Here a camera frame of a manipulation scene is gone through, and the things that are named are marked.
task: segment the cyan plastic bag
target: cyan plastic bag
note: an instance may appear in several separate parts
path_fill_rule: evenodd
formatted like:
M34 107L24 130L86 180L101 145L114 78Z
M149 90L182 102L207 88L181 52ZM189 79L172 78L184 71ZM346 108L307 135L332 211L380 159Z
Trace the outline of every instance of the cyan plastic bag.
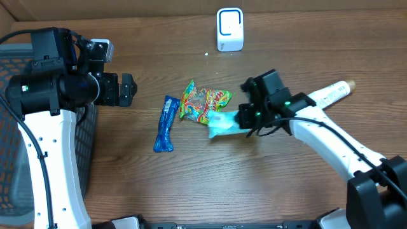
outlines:
M235 121L235 116L238 111L231 112L216 112L209 111L209 138L217 135L244 134L250 131L249 129L239 128L239 123Z

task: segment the gummy candy package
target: gummy candy package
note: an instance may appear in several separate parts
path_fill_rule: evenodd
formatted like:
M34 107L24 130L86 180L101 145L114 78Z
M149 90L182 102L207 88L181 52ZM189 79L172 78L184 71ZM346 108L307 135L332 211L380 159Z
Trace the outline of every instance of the gummy candy package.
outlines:
M170 129L179 107L179 99L165 96L164 106L158 123L158 134L154 144L155 152L172 152L174 146L170 141Z
M179 117L208 124L209 111L220 112L232 95L226 90L198 90L192 80L181 98Z

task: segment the blue wrapper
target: blue wrapper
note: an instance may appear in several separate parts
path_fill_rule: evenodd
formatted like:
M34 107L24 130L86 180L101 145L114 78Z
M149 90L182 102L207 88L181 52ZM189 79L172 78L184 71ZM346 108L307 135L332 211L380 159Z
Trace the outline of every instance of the blue wrapper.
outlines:
M161 112L160 122L158 124L158 134L155 139L154 151L155 152L172 152L174 146L170 141L170 129L174 118L176 117L181 100L171 96L165 96L163 110Z

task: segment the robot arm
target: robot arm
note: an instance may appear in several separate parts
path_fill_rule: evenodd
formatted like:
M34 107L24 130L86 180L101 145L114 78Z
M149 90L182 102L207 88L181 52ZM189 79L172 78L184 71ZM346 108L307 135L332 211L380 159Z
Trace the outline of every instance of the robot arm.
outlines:
M137 85L131 74L123 74L120 86L117 74L103 72L104 64L113 56L109 40L87 40L68 29L54 27L29 33L34 54L31 72L10 79L6 98L11 107L3 98L1 102L18 120L27 148L36 212L34 227L90 229L93 226L83 204L75 157L76 108L89 103L130 106ZM0 39L0 43L10 36ZM80 50L78 60L74 44ZM22 125L31 130L33 138ZM38 142L42 154L36 151L33 141ZM94 226L138 229L134 219Z
M383 155L371 151L361 143L351 137L346 131L337 126L326 113L317 106L308 106L296 112L296 117L310 118L323 121L330 127L338 131L353 146L365 155L376 166L380 166ZM341 139L326 128L315 123L300 120L291 120L289 128L295 138L305 142L314 149L334 170L348 181L354 177L355 172L367 172L371 167L363 162Z
M342 130L304 93L292 96L271 70L242 85L249 103L235 117L248 136L262 128L282 127L305 142L347 182L347 210L321 217L323 229L401 228L407 223L407 163L371 151ZM381 193L377 185L386 186Z

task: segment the white plug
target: white plug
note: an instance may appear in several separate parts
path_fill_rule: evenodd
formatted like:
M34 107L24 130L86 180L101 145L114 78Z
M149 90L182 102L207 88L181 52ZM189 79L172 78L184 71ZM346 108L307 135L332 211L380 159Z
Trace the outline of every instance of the white plug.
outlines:
M217 12L217 49L221 52L243 48L243 12L239 8L223 8Z

